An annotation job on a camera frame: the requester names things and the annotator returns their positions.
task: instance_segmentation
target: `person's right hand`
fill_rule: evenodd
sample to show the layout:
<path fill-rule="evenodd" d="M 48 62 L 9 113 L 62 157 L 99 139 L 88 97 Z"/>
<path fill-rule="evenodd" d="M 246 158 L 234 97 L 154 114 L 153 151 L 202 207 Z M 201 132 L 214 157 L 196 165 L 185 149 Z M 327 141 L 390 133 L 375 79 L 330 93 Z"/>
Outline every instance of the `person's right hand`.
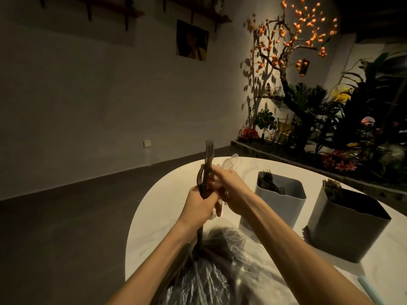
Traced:
<path fill-rule="evenodd" d="M 254 192 L 246 185 L 236 171 L 226 170 L 212 165 L 212 176 L 216 175 L 219 180 L 211 178 L 210 187 L 216 190 L 221 199 L 229 208 L 238 215 L 244 215 L 248 210 L 247 202 Z"/>

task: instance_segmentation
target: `electrical socket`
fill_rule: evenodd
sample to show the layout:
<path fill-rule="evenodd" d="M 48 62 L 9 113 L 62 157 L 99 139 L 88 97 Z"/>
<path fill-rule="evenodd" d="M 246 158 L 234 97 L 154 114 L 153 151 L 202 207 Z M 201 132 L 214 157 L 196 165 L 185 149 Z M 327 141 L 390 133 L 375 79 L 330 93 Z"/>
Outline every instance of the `electrical socket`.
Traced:
<path fill-rule="evenodd" d="M 143 141 L 143 145 L 144 145 L 145 148 L 150 148 L 151 147 L 151 140 Z"/>

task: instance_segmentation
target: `gray floor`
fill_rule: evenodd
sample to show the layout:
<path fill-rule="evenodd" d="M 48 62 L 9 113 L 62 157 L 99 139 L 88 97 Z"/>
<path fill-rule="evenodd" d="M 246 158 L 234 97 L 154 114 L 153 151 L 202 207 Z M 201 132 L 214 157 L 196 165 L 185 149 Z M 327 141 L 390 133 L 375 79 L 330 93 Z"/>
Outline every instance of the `gray floor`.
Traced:
<path fill-rule="evenodd" d="M 216 156 L 245 154 L 231 146 Z M 103 304 L 124 283 L 140 201 L 195 154 L 0 202 L 2 304 Z"/>

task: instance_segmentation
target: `white marble tabletop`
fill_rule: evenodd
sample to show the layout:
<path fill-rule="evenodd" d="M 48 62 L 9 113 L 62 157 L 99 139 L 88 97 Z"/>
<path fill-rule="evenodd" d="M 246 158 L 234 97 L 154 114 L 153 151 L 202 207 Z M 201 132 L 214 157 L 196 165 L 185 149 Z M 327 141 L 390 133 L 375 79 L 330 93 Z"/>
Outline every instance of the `white marble tabletop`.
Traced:
<path fill-rule="evenodd" d="M 226 157 L 216 157 L 213 163 L 222 164 L 225 159 Z M 152 253 L 177 220 L 189 189 L 196 185 L 196 176 L 203 163 L 204 160 L 196 161 L 171 171 L 161 178 L 141 201 L 127 237 L 126 280 Z M 327 178 L 306 169 L 266 159 L 240 157 L 234 166 L 234 170 L 253 190 L 256 186 L 257 173 L 264 169 L 270 169 L 274 174 L 302 182 L 307 199 L 293 228 L 298 235 L 302 236 L 302 229 L 308 223 L 322 180 Z M 342 186 L 357 191 L 345 184 Z M 350 263 L 315 250 L 360 289 L 357 277 L 366 276 L 386 305 L 407 304 L 407 218 L 389 206 L 382 205 L 392 220 L 361 263 Z M 245 235 L 252 237 L 250 231 L 241 225 L 239 227 L 240 216 L 234 214 L 225 205 L 221 217 Z M 205 229 L 211 225 L 213 223 L 208 221 Z"/>

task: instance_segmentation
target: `clear plastic bag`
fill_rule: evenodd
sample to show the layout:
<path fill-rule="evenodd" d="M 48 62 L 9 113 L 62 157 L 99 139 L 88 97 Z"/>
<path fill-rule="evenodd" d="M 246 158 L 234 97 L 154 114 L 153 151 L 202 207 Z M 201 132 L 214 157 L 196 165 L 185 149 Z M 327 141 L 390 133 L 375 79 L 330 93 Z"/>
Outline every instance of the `clear plastic bag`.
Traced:
<path fill-rule="evenodd" d="M 227 220 L 216 221 L 204 227 L 199 253 L 192 245 L 180 252 L 151 304 L 297 304 L 264 248 Z"/>

